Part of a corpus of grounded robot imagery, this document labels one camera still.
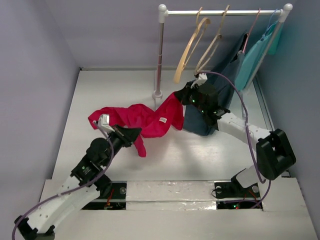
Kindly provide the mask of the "red t shirt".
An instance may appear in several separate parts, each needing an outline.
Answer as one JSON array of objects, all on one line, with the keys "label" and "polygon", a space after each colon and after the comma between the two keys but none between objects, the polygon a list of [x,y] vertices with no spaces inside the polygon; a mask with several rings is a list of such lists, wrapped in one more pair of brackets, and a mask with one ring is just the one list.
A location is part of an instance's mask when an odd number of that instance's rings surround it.
[{"label": "red t shirt", "polygon": [[163,137],[173,126],[180,131],[184,124],[183,105],[172,93],[158,107],[152,110],[148,106],[137,103],[129,107],[103,107],[95,110],[88,116],[88,121],[93,129],[101,115],[109,115],[109,125],[127,126],[129,128],[141,128],[140,136],[134,142],[139,157],[146,157],[147,151],[143,138]]}]

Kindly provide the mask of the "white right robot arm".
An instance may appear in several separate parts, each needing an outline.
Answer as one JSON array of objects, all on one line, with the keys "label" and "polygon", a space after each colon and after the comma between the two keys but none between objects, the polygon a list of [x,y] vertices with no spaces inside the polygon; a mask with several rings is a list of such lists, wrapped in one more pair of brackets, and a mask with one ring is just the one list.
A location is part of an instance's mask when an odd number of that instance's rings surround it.
[{"label": "white right robot arm", "polygon": [[259,180],[273,181],[296,163],[296,156],[286,133],[281,129],[270,131],[249,124],[218,103],[215,88],[203,83],[187,83],[174,96],[184,106],[195,108],[199,117],[185,114],[187,131],[201,136],[216,130],[229,134],[249,146],[256,157],[255,163],[235,175],[230,190],[235,196],[242,196],[250,186]]}]

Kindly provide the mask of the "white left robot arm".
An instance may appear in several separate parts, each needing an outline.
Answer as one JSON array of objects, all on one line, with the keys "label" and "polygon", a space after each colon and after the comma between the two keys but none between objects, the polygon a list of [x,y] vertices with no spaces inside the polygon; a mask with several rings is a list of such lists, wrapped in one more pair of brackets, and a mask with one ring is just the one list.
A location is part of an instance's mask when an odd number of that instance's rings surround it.
[{"label": "white left robot arm", "polygon": [[70,214],[92,200],[107,198],[112,181],[106,176],[114,157],[134,144],[142,129],[119,126],[98,127],[103,137],[94,139],[80,162],[56,194],[39,202],[14,221],[11,238],[19,232],[25,240],[53,240],[55,230]]}]

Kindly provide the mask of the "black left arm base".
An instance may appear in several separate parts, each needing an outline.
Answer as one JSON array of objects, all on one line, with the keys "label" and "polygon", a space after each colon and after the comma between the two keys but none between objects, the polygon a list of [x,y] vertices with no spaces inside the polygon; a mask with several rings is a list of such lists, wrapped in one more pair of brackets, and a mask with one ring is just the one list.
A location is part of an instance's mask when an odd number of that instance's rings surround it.
[{"label": "black left arm base", "polygon": [[105,197],[98,197],[86,204],[82,210],[126,210],[127,182],[115,181]]}]

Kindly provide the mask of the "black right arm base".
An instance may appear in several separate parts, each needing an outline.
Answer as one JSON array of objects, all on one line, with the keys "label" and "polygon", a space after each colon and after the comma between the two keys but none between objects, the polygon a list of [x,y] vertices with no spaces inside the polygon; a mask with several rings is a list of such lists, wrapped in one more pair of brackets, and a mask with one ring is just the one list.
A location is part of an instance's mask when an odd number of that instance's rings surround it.
[{"label": "black right arm base", "polygon": [[262,209],[257,184],[243,188],[231,181],[215,182],[211,195],[216,199],[218,210]]}]

